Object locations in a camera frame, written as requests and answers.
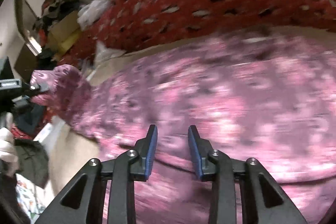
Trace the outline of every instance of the white glove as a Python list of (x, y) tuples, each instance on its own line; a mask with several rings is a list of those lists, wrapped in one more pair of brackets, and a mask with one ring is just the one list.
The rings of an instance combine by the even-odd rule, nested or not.
[[(13, 116), (8, 113), (6, 116), (7, 124), (12, 124)], [(19, 168), (18, 157), (14, 146), (12, 133), (7, 128), (0, 128), (0, 160), (8, 164), (6, 175), (12, 177)]]

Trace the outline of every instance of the pink comforter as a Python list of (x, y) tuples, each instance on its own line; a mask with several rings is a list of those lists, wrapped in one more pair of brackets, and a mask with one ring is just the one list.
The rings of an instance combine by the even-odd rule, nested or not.
[(31, 82), (51, 91), (34, 101), (95, 138), (101, 160), (157, 125), (153, 173), (135, 186), (138, 223), (207, 223), (210, 184), (193, 179), (191, 124), (230, 157), (259, 159), (318, 223), (336, 197), (336, 55), (278, 34), (203, 40), (142, 58), (97, 87), (70, 65), (35, 71)]

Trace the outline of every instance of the blue gripper pad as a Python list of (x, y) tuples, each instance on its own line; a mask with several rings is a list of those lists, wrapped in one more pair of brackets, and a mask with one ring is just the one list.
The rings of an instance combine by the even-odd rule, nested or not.
[(196, 176), (199, 180), (202, 180), (203, 177), (203, 171), (202, 171), (202, 158), (200, 155), (200, 152), (198, 150), (196, 139), (199, 138), (199, 135), (196, 132), (193, 132), (192, 127), (189, 127), (188, 129), (188, 143), (189, 143), (189, 149), (191, 154), (191, 159), (193, 162), (194, 171), (196, 173)]
[(149, 144), (148, 152), (147, 152), (147, 155), (146, 155), (146, 169), (145, 169), (145, 172), (144, 172), (146, 180), (151, 175), (152, 169), (153, 169), (154, 156), (155, 156), (155, 151), (156, 151), (156, 144), (158, 142), (158, 128), (157, 128), (157, 126), (151, 125), (147, 134), (152, 134), (152, 137), (150, 139), (150, 144)]

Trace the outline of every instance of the white plastic bag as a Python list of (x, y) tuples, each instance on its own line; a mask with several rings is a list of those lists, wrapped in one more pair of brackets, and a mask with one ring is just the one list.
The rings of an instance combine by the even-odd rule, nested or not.
[(94, 0), (78, 12), (77, 22), (82, 31), (86, 30), (110, 7), (109, 0)]
[(98, 66), (106, 60), (111, 58), (116, 58), (122, 56), (126, 51), (118, 50), (115, 48), (107, 48), (104, 43), (101, 41), (97, 41), (96, 46), (96, 56), (94, 58), (94, 67), (98, 68)]

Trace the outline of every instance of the metal screw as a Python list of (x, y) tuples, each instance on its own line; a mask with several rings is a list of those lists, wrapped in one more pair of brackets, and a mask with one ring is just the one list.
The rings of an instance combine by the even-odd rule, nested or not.
[(135, 150), (128, 150), (128, 151), (127, 151), (127, 155), (128, 155), (129, 157), (135, 157), (135, 156), (138, 155), (138, 152), (135, 151)]
[(255, 158), (250, 158), (250, 159), (248, 159), (248, 163), (249, 163), (250, 165), (257, 165), (258, 160), (255, 159)]
[(90, 166), (96, 166), (98, 164), (98, 159), (90, 159), (89, 164)]
[(211, 155), (218, 156), (219, 155), (219, 151), (217, 149), (214, 149), (214, 150), (212, 150)]

